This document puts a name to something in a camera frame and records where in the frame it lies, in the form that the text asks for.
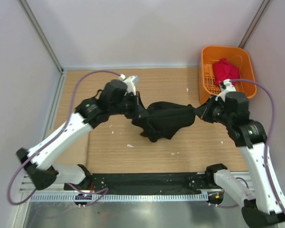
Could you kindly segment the black t shirt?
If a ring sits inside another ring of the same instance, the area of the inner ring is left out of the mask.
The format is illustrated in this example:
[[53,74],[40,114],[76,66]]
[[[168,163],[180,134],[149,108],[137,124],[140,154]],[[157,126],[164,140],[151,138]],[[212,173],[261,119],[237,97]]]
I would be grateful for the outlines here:
[[161,138],[172,139],[175,133],[195,122],[195,108],[188,105],[171,102],[155,102],[144,111],[145,116],[132,120],[134,126],[143,129],[141,136],[148,138],[152,143]]

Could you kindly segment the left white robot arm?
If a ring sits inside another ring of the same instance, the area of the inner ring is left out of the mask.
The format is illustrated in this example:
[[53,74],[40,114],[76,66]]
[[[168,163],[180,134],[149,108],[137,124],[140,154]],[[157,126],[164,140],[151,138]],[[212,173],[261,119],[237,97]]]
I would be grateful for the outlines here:
[[84,165],[60,165],[55,161],[72,143],[108,121],[112,115],[122,114],[128,119],[144,117],[145,111],[135,87],[138,83],[137,76],[108,82],[96,96],[71,109],[68,120],[41,143],[28,150],[21,148],[17,151],[37,190],[56,183],[71,183],[81,190],[90,187],[91,174]]

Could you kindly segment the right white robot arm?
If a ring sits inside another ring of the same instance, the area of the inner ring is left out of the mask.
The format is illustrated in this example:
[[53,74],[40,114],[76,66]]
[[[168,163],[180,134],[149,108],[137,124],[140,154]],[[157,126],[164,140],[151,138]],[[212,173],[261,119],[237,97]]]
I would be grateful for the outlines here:
[[279,185],[269,153],[273,130],[252,120],[249,99],[233,86],[233,79],[220,82],[220,93],[212,95],[196,109],[197,116],[208,123],[226,127],[229,137],[242,154],[254,189],[250,190],[223,165],[208,167],[205,184],[220,186],[241,207],[244,221],[250,228],[266,228],[285,222],[285,195]]

